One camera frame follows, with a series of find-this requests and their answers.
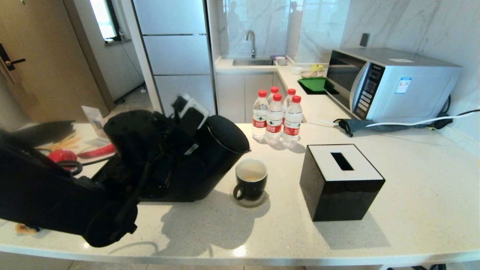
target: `cabinet door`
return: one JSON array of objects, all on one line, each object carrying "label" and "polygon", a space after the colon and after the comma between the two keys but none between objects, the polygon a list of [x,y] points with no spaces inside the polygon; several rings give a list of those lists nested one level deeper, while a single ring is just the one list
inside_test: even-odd
[{"label": "cabinet door", "polygon": [[253,118],[253,104],[258,97],[259,90],[266,90],[270,94],[273,84],[273,74],[246,74],[245,75],[245,122],[251,123]]},{"label": "cabinet door", "polygon": [[210,74],[207,36],[144,37],[154,75]]},{"label": "cabinet door", "polygon": [[155,76],[155,82],[165,115],[173,113],[171,104],[177,96],[188,94],[215,114],[215,102],[210,75]]},{"label": "cabinet door", "polygon": [[282,97],[285,98],[287,96],[287,89],[283,86],[282,79],[278,76],[278,73],[273,73],[273,86],[278,87],[278,92],[282,94]]},{"label": "cabinet door", "polygon": [[234,123],[245,123],[244,93],[242,74],[217,74],[218,114]]},{"label": "cabinet door", "polygon": [[205,34],[203,1],[134,0],[143,35]]}]

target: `kitchen sink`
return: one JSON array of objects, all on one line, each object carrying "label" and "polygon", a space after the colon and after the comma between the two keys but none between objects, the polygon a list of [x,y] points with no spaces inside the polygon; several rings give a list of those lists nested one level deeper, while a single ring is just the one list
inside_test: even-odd
[{"label": "kitchen sink", "polygon": [[271,59],[239,58],[233,60],[234,66],[273,66]]}]

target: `water bottle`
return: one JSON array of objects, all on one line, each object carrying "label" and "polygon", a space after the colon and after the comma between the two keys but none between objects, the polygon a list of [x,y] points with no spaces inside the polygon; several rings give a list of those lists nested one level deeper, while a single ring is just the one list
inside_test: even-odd
[{"label": "water bottle", "polygon": [[265,135],[266,118],[268,112],[267,91],[258,91],[258,98],[253,105],[252,137],[262,140]]},{"label": "water bottle", "polygon": [[285,122],[285,114],[287,113],[288,108],[292,104],[292,97],[295,95],[296,92],[297,91],[293,88],[289,89],[287,91],[287,97],[283,100],[283,122]]},{"label": "water bottle", "polygon": [[294,147],[299,140],[300,124],[303,118],[300,106],[301,97],[293,96],[292,104],[285,114],[285,123],[282,132],[282,144],[285,147]]},{"label": "water bottle", "polygon": [[272,104],[268,107],[265,141],[271,145],[280,141],[283,122],[283,105],[281,100],[281,94],[274,94]]},{"label": "water bottle", "polygon": [[278,94],[278,87],[276,87],[276,86],[270,87],[270,95],[267,98],[268,105],[272,104],[274,94]]}]

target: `microwave sticker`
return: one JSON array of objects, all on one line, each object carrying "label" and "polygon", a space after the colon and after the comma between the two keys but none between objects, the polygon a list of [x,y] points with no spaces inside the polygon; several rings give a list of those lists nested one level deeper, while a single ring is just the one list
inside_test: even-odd
[{"label": "microwave sticker", "polygon": [[408,59],[389,59],[389,60],[392,60],[397,63],[413,63],[412,60],[408,60]]},{"label": "microwave sticker", "polygon": [[411,82],[412,82],[412,78],[401,78],[400,83],[396,88],[395,94],[405,94]]}]

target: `bottle label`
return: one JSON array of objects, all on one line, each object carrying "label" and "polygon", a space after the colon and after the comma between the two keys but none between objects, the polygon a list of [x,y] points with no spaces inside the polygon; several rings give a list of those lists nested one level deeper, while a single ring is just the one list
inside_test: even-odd
[{"label": "bottle label", "polygon": [[266,126],[266,114],[265,115],[259,115],[259,114],[253,114],[253,126],[254,127],[265,127]]},{"label": "bottle label", "polygon": [[271,132],[271,133],[277,133],[277,132],[280,132],[280,130],[282,129],[282,120],[283,119],[280,119],[280,120],[268,120],[267,121],[267,131]]},{"label": "bottle label", "polygon": [[283,133],[291,136],[296,136],[299,134],[300,131],[300,123],[296,122],[290,122],[290,121],[285,121],[283,128]]}]

